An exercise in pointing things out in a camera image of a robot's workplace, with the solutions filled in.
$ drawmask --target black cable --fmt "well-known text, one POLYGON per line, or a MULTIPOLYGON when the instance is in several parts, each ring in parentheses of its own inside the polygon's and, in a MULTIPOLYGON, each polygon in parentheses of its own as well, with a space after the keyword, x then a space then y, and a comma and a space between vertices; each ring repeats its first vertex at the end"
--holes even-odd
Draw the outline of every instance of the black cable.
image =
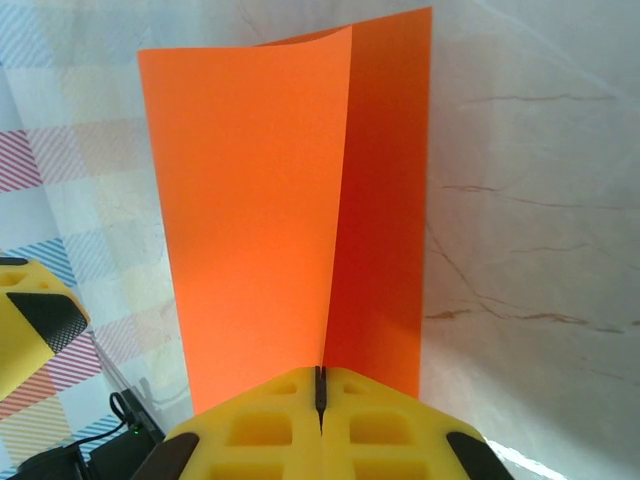
POLYGON ((111 411, 113 412, 113 414, 116 417, 118 417, 118 419, 120 420, 120 425, 109 430, 108 432, 101 433, 100 435, 95 435, 93 437, 87 437, 87 438, 82 438, 80 440, 76 440, 67 448, 74 448, 74 447, 83 445, 85 443, 93 442, 95 440, 100 440, 101 438, 105 438, 105 437, 108 437, 109 435, 113 435, 122 427, 124 427, 127 423, 127 419, 126 419, 126 414, 124 413, 126 410, 126 407, 125 407, 125 403, 124 403, 124 399, 122 398, 122 395, 120 395, 118 392, 113 392, 111 395, 109 395, 109 406, 111 407, 111 411))

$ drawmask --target orange paper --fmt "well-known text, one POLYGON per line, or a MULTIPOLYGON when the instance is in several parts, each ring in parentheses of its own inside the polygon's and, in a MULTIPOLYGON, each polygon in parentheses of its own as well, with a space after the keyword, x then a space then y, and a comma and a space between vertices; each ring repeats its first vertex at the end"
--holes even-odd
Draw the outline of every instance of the orange paper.
POLYGON ((417 395, 430 25, 140 53, 196 413, 323 356, 417 395))

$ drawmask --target marble surface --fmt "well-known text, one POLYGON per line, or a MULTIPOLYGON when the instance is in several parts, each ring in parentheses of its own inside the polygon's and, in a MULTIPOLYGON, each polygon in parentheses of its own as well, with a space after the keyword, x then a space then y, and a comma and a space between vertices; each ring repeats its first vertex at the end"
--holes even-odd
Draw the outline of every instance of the marble surface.
MULTIPOLYGON (((426 5, 421 398, 474 424, 517 479, 639 478, 640 3, 190 0, 144 45, 250 45, 426 5)), ((145 172, 136 195, 155 198, 145 172)), ((132 231, 116 261, 147 237, 132 231)), ((158 268, 128 289, 170 285, 156 250, 158 268)), ((181 362, 169 348, 121 368, 165 426, 189 413, 181 362)))

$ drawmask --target checkered cloth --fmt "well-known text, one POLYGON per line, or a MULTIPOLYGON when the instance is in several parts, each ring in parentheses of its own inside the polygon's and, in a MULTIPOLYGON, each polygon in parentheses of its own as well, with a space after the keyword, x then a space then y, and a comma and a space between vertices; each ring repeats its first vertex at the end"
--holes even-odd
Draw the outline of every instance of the checkered cloth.
MULTIPOLYGON (((76 292, 98 344, 165 428, 189 415, 163 418, 188 383, 136 52, 214 43, 225 8, 178 3, 0 3, 0 249, 40 260, 76 292)), ((0 403, 0 480, 117 424, 102 375, 86 333, 0 403)))

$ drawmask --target yellow plastic part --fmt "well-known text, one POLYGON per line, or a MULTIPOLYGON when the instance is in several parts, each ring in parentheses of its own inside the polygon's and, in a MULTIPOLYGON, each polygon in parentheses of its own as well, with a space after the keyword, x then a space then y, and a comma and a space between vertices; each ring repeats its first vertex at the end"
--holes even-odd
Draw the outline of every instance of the yellow plastic part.
POLYGON ((178 426, 200 437, 180 480, 468 480, 446 434, 473 427, 330 368, 321 433, 314 385, 294 370, 178 426))
MULTIPOLYGON (((0 400, 42 367, 54 352, 7 296, 9 292, 60 294, 89 316, 69 288, 35 260, 0 265, 0 400)), ((51 322, 57 319, 52 313, 51 322)))

